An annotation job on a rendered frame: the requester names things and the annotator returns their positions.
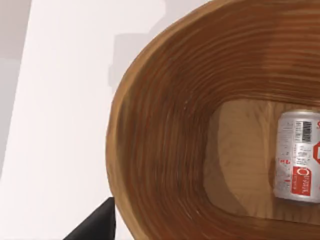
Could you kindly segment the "red and white can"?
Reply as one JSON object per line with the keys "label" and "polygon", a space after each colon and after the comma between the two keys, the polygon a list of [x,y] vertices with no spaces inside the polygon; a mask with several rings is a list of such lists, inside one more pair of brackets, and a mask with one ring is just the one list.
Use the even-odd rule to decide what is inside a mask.
{"label": "red and white can", "polygon": [[277,198],[320,204],[320,112],[291,110],[277,123]]}

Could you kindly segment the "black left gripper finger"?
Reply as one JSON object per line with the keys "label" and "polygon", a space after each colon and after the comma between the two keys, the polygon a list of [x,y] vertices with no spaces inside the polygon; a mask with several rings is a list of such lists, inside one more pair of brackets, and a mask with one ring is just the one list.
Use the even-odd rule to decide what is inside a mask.
{"label": "black left gripper finger", "polygon": [[109,197],[63,240],[115,240],[115,199]]}

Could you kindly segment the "brown woven basket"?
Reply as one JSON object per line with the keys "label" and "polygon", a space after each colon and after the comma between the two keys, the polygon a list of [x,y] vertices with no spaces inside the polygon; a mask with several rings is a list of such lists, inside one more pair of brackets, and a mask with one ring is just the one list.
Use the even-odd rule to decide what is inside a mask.
{"label": "brown woven basket", "polygon": [[320,240],[320,226],[210,202],[210,117],[241,98],[320,107],[320,0],[212,0],[134,59],[114,95],[105,154],[136,240]]}

